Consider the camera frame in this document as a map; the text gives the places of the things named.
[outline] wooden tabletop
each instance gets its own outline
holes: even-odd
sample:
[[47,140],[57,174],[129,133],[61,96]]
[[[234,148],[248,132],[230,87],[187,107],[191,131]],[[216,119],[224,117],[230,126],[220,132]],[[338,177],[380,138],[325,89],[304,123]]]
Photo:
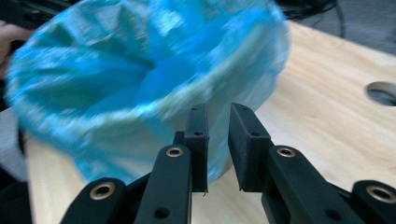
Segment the wooden tabletop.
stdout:
[[[396,83],[396,58],[290,24],[291,55],[275,93],[256,115],[276,145],[302,151],[331,183],[351,190],[375,179],[396,188],[396,107],[366,97]],[[27,142],[35,223],[58,223],[85,186],[70,159]],[[233,168],[192,200],[192,223],[267,223],[261,195],[238,191]]]

